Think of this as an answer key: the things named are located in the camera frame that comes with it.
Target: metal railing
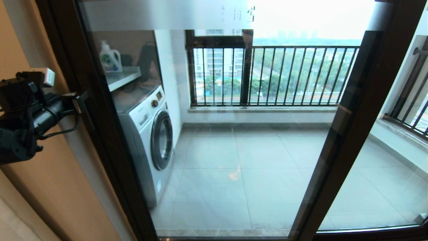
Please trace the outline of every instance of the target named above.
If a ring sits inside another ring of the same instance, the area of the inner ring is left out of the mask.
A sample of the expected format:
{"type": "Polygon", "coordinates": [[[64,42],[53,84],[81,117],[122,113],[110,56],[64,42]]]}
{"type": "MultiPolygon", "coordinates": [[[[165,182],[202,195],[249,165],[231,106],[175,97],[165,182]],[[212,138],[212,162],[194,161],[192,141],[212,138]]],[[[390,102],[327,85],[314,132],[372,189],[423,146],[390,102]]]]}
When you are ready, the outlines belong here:
{"type": "Polygon", "coordinates": [[[253,46],[247,60],[243,48],[217,48],[215,54],[214,50],[193,49],[193,106],[336,105],[359,46],[253,46]],[[217,61],[219,54],[222,63],[217,61]],[[247,79],[245,71],[250,72],[247,79]]]}
{"type": "Polygon", "coordinates": [[[413,54],[419,54],[406,84],[387,119],[428,138],[428,72],[422,72],[428,55],[428,38],[423,50],[416,48],[413,54]]]}

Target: tiled floor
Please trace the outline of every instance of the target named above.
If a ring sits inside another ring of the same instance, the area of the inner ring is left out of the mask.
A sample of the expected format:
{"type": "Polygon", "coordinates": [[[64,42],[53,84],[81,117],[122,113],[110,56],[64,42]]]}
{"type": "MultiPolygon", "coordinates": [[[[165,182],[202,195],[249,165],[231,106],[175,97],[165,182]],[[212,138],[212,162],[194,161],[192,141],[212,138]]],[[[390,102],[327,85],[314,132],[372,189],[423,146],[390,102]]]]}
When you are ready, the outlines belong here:
{"type": "MultiPolygon", "coordinates": [[[[325,130],[183,129],[160,204],[160,236],[287,236],[325,130]]],[[[427,180],[367,140],[320,229],[413,224],[427,180]]]]}

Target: greenery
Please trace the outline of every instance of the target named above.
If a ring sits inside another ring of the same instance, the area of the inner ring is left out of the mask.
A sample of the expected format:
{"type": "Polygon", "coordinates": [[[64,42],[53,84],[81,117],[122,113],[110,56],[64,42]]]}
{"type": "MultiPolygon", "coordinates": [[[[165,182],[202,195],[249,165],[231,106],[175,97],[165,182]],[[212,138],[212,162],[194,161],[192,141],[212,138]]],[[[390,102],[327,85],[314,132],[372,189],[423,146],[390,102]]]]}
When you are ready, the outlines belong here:
{"type": "MultiPolygon", "coordinates": [[[[330,93],[337,93],[341,90],[344,81],[346,81],[346,73],[355,50],[354,48],[346,50],[345,48],[335,49],[334,47],[317,49],[295,49],[290,47],[276,48],[274,50],[274,48],[269,48],[268,45],[293,44],[293,39],[288,39],[287,43],[278,43],[280,41],[278,39],[257,39],[258,43],[263,41],[266,42],[266,49],[256,48],[253,52],[254,65],[252,67],[250,85],[251,102],[257,102],[259,90],[263,98],[269,95],[269,102],[274,102],[277,95],[278,102],[282,102],[285,94],[287,94],[287,102],[290,102],[293,100],[294,93],[296,93],[296,101],[301,101],[303,93],[306,93],[305,96],[311,96],[313,92],[316,93],[315,95],[319,99],[324,88],[323,99],[328,98],[330,93]]],[[[304,39],[296,41],[294,44],[305,45],[304,39]]],[[[325,42],[318,40],[313,46],[328,44],[356,46],[360,44],[360,41],[355,39],[327,40],[325,42]]],[[[222,86],[224,87],[224,96],[231,96],[233,93],[235,97],[241,93],[240,79],[235,78],[233,80],[232,90],[231,78],[225,78],[223,85],[221,78],[216,79],[214,83],[212,76],[205,78],[205,93],[207,96],[212,96],[214,90],[216,101],[222,96],[222,86]]]]}

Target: washing machine control knob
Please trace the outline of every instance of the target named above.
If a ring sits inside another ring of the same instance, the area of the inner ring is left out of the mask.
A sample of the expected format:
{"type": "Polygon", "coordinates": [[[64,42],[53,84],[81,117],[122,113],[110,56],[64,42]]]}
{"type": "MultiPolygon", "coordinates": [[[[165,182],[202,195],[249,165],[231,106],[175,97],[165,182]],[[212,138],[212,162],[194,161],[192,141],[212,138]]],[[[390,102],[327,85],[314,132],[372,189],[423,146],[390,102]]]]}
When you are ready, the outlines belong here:
{"type": "Polygon", "coordinates": [[[159,105],[159,102],[157,100],[152,100],[152,107],[156,108],[159,105]]]}

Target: washing machine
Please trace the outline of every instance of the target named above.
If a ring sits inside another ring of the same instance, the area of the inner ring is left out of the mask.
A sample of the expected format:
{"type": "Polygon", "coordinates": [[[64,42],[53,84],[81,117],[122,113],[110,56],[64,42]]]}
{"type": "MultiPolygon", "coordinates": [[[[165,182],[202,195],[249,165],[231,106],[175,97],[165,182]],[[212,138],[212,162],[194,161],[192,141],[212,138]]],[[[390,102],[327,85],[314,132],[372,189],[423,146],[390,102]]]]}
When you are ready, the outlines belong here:
{"type": "Polygon", "coordinates": [[[149,208],[162,198],[174,159],[172,125],[161,86],[118,113],[149,208]]]}

